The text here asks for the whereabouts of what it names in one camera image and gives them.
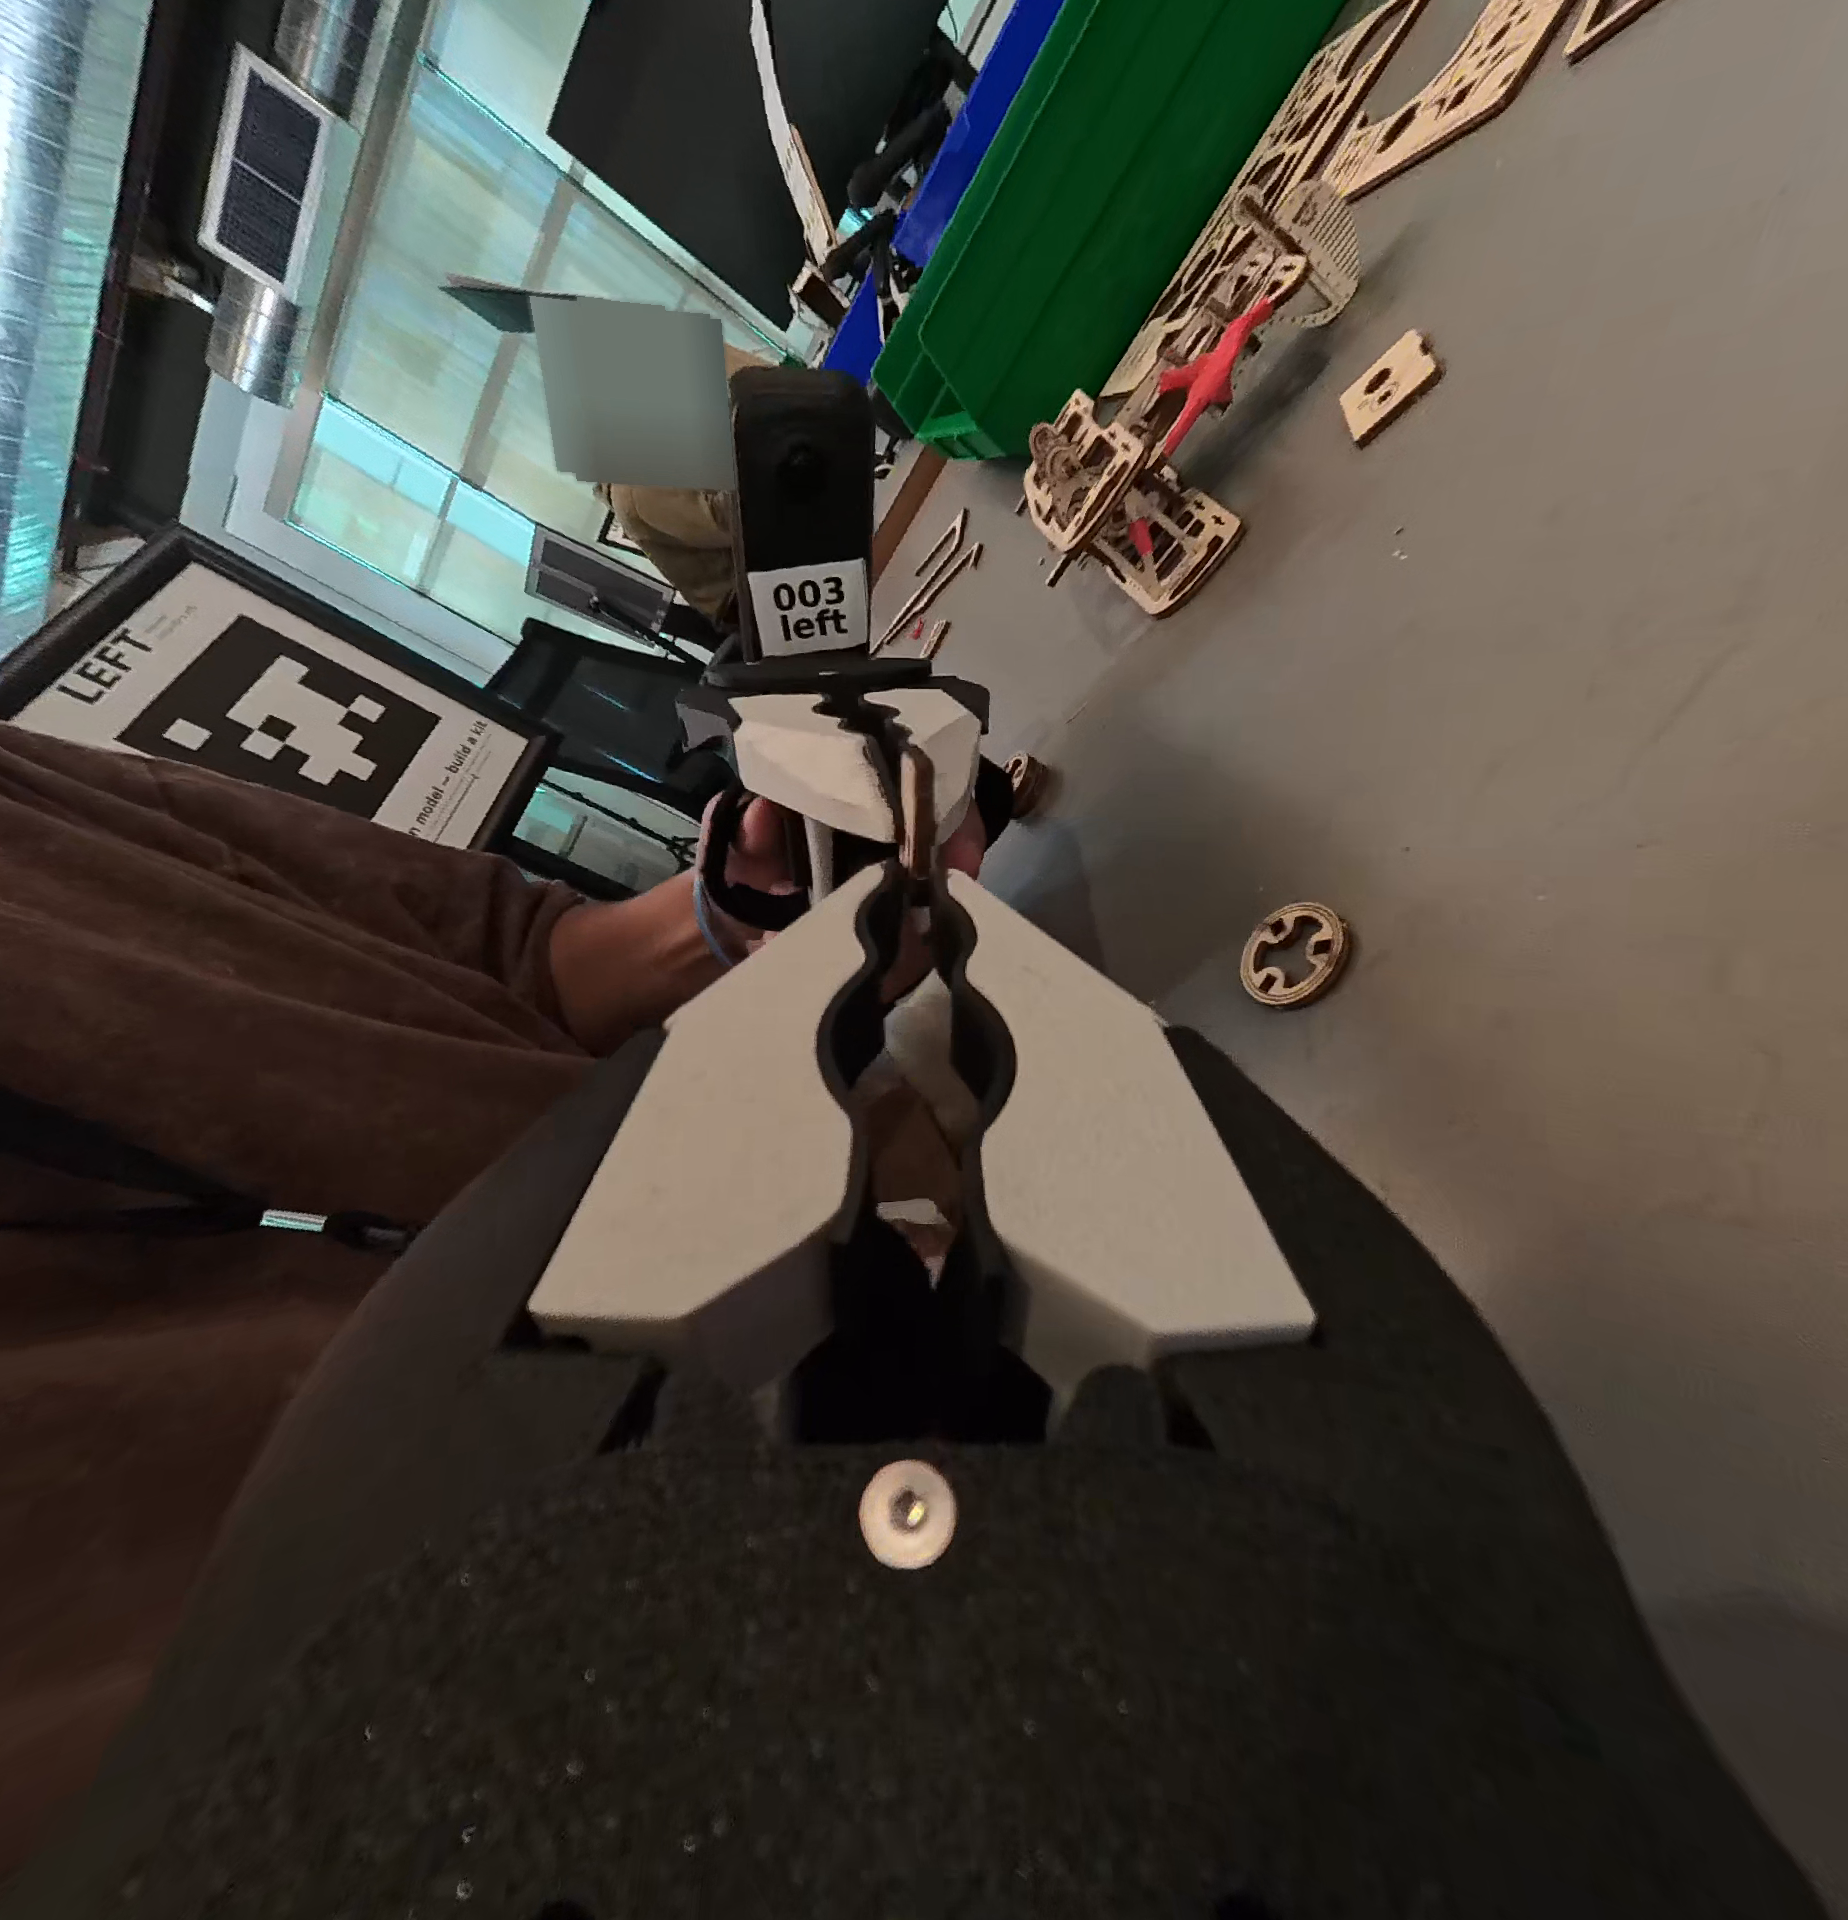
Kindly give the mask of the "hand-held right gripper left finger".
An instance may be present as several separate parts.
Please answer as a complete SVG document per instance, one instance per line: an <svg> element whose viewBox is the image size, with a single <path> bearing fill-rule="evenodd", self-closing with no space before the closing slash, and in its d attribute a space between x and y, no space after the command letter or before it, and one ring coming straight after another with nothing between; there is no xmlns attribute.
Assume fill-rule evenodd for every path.
<svg viewBox="0 0 1848 1920"><path fill-rule="evenodd" d="M867 869L684 1005L528 1299L545 1336L756 1396L830 1336L830 1245L864 1195L837 1044L883 965Z"/></svg>

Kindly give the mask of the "person's left hand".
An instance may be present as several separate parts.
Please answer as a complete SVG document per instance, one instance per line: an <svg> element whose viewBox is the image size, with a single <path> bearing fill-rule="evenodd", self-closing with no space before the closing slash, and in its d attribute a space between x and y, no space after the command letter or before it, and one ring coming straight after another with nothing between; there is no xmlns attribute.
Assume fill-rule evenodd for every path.
<svg viewBox="0 0 1848 1920"><path fill-rule="evenodd" d="M960 829L945 844L937 847L938 876L980 876L985 850L1007 831L1009 823L1006 770L983 760ZM709 813L701 823L694 872L716 869L730 888L742 885L762 897L783 897L794 888L790 844L792 841L802 843L803 833L799 829L788 829L788 816L775 803L754 797L743 800L733 813L730 835L719 860L712 857L714 839L714 814ZM743 927L750 955L767 945L769 933L750 923ZM698 931L697 944L702 959L697 965L694 991L701 991L704 984L719 980L726 972L719 972L718 962L704 949ZM917 908L903 933L896 961L883 977L883 997L887 1000L907 997L912 989L922 987L925 975L935 972L935 965L931 918L923 908Z"/></svg>

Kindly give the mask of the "grey slatted unit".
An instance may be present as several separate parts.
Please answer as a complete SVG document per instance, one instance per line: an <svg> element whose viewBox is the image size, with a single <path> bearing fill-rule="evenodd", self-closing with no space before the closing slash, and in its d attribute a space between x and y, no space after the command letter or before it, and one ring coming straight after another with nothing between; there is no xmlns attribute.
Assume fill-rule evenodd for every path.
<svg viewBox="0 0 1848 1920"><path fill-rule="evenodd" d="M658 632L673 606L667 580L546 525L533 528L528 593L571 616L644 635Z"/></svg>

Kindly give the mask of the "person's left forearm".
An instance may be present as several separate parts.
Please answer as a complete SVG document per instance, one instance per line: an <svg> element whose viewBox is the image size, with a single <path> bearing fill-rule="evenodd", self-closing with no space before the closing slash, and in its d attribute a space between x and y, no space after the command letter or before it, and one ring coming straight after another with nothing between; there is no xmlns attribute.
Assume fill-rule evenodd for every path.
<svg viewBox="0 0 1848 1920"><path fill-rule="evenodd" d="M0 722L0 1089L271 1205L437 1214L729 949L688 876L586 903Z"/></svg>

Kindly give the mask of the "red plastic tool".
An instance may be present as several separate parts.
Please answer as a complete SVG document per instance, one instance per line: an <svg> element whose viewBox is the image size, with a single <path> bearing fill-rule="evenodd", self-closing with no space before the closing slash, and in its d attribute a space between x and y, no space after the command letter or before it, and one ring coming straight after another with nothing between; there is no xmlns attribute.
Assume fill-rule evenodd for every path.
<svg viewBox="0 0 1848 1920"><path fill-rule="evenodd" d="M1224 325L1212 348L1200 351L1184 366L1171 366L1160 374L1158 397L1179 397L1177 420L1158 445L1160 460L1169 464L1177 457L1177 450L1205 414L1224 412L1227 407L1236 362L1250 348L1253 334L1273 320L1273 316L1273 300L1253 300L1246 313Z"/></svg>

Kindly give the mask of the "curved pale wooden strip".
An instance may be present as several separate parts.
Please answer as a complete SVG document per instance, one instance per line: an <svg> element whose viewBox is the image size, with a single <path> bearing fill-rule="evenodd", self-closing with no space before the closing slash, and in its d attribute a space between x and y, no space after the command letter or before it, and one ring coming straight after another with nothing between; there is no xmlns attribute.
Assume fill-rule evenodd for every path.
<svg viewBox="0 0 1848 1920"><path fill-rule="evenodd" d="M788 120L765 2L747 4L747 44L758 76L769 147L803 239L803 267L790 284L790 300L805 318L833 332L848 308L848 297L833 286L833 274L839 270L827 267L839 248L839 229L823 199L803 140Z"/></svg>

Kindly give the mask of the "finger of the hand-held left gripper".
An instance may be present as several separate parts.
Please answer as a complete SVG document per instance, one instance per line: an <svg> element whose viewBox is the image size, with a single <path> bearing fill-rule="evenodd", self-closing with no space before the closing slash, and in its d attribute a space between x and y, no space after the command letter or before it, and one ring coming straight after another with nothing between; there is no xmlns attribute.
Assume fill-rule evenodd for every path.
<svg viewBox="0 0 1848 1920"><path fill-rule="evenodd" d="M730 748L758 800L873 844L892 843L892 795L875 743L808 692L730 698Z"/></svg>
<svg viewBox="0 0 1848 1920"><path fill-rule="evenodd" d="M898 808L912 800L916 781L904 773L907 755L912 755L931 768L931 818L937 844L945 844L971 805L983 725L963 698L937 683L884 690L880 712L887 714L883 729L892 742Z"/></svg>

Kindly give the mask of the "silver ventilation duct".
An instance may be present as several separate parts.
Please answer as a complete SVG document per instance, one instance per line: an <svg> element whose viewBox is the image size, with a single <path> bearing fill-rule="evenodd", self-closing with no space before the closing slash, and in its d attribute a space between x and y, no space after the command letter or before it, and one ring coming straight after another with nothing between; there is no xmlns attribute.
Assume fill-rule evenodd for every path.
<svg viewBox="0 0 1848 1920"><path fill-rule="evenodd" d="M148 2L0 2L0 660L44 619Z"/></svg>

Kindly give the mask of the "white air vent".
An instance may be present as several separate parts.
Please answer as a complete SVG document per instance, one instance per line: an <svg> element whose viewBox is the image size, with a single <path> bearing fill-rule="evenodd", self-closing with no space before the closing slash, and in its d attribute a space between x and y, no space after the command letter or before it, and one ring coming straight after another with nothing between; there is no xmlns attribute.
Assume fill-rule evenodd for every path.
<svg viewBox="0 0 1848 1920"><path fill-rule="evenodd" d="M337 120L237 45L225 84L197 244L228 270L297 300Z"/></svg>

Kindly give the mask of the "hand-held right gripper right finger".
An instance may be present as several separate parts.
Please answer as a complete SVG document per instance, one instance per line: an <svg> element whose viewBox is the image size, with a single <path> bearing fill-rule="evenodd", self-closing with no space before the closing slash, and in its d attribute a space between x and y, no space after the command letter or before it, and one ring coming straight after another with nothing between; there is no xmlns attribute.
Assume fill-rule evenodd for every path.
<svg viewBox="0 0 1848 1920"><path fill-rule="evenodd" d="M1150 1007L963 875L935 938L980 1320L1052 1405L1101 1369L1306 1341L1316 1310Z"/></svg>

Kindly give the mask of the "small square wooden piece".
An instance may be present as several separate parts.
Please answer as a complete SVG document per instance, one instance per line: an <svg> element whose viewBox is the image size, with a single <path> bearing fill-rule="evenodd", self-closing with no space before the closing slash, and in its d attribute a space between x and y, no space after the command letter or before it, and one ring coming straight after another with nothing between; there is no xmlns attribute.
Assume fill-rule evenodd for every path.
<svg viewBox="0 0 1848 1920"><path fill-rule="evenodd" d="M1437 388L1445 365L1418 329L1404 332L1340 395L1341 423L1357 449L1365 449L1422 397Z"/></svg>

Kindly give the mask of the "grey desk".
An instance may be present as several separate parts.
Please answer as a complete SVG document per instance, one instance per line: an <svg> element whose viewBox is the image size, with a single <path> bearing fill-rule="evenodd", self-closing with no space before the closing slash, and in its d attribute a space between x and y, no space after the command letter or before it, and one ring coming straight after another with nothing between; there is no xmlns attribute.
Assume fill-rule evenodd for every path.
<svg viewBox="0 0 1848 1920"><path fill-rule="evenodd" d="M1149 621L1018 467L942 663L1047 814L983 869L1464 1289L1666 1664L1848 1917L1848 4L1658 4L1354 210L1185 472ZM1340 395L1445 375L1365 449Z"/></svg>

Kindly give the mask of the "ribbed wooden fan piece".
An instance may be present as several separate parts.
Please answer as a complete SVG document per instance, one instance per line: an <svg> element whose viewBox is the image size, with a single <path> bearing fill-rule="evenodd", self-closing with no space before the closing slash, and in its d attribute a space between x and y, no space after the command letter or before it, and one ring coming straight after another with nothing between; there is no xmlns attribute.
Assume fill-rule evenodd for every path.
<svg viewBox="0 0 1848 1920"><path fill-rule="evenodd" d="M1306 262L1306 276L1282 318L1298 330L1333 324L1360 286L1351 207L1329 180L1306 180L1282 197L1276 222Z"/></svg>

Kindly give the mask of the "forked laser-cut wooden sheet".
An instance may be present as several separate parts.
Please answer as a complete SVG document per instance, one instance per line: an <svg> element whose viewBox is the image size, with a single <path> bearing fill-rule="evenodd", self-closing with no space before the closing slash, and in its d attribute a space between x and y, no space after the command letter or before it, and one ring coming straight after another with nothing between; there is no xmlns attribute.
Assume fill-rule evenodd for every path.
<svg viewBox="0 0 1848 1920"><path fill-rule="evenodd" d="M1360 117L1322 179L1357 202L1509 108L1566 2L1487 2L1445 66L1382 120Z"/></svg>

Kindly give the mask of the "thin wooden stick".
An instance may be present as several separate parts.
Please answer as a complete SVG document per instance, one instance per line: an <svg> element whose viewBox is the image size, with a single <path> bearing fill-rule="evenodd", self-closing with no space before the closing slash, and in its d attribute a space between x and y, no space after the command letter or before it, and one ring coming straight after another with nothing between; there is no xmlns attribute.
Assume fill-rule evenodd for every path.
<svg viewBox="0 0 1848 1920"><path fill-rule="evenodd" d="M911 599L901 606L901 612L898 612L898 616L896 616L896 619L893 619L893 625L892 625L890 637L896 637L898 632L903 632L903 630L907 629L907 623L911 623L912 619L922 618L922 616L925 613L925 609L931 609L931 606L933 606L933 604L948 591L948 587L952 586L952 580L955 580L955 578L958 578L960 575L964 575L969 568L973 568L976 563L980 563L981 557L983 557L983 540L978 540L978 543L971 543L971 545L958 549L958 552L955 552L945 563L940 563L940 567L937 568L937 572L935 572L922 587L917 587L917 590L911 593Z"/></svg>
<svg viewBox="0 0 1848 1920"><path fill-rule="evenodd" d="M937 568L938 568L940 563L945 563L958 549L963 549L963 546L967 546L967 545L971 545L971 540L969 540L969 509L960 509L958 516L945 528L942 535L940 535L940 538L937 540L937 545L925 553L923 562L917 563L917 568L916 568L916 580L912 580L911 593L912 593L917 587L922 587L922 586L937 572ZM883 629L883 632L879 635L879 639L873 644L873 653L880 653L883 649L887 649L887 648L901 637L901 632L898 632L896 637L890 637L898 612L896 612L893 618L887 621L887 625Z"/></svg>

